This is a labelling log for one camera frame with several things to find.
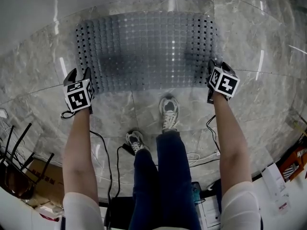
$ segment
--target forearm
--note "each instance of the forearm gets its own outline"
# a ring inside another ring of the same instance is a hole
[[[251,181],[249,153],[246,139],[226,99],[215,92],[213,103],[221,150],[220,172],[224,194],[237,183]]]
[[[89,115],[88,108],[85,108],[74,117],[64,151],[64,188],[65,193],[82,193],[98,202],[97,182],[91,158]]]

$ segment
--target white cube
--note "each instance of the white cube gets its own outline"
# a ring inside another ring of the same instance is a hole
[[[64,94],[71,112],[89,107],[94,97],[92,83],[89,79],[64,86]]]
[[[215,91],[230,97],[234,97],[239,82],[240,79],[236,76],[236,74],[218,67],[214,67],[209,80],[209,84]]]

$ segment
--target gray sneaker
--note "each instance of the gray sneaker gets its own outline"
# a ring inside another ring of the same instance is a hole
[[[143,135],[141,134],[140,131],[137,130],[129,131],[126,134],[126,141],[132,147],[135,153],[137,153],[141,149],[148,150],[148,147],[145,146],[145,144],[143,143]]]
[[[175,130],[178,125],[179,103],[174,97],[165,97],[159,104],[160,114],[162,116],[162,133]]]

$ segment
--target gray mat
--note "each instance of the gray mat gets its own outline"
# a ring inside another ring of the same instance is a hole
[[[206,87],[207,63],[222,63],[213,18],[196,13],[133,12],[77,26],[79,67],[95,93]]]

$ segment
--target brown cardboard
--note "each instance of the brown cardboard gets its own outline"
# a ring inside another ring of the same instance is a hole
[[[34,172],[37,176],[40,176],[45,164],[44,161],[34,159],[28,169]],[[26,172],[26,175],[34,181],[38,179],[38,177],[29,171]],[[44,178],[35,187],[33,198],[26,203],[35,208],[50,201],[58,207],[63,207],[63,198],[64,182],[62,168],[49,164]]]

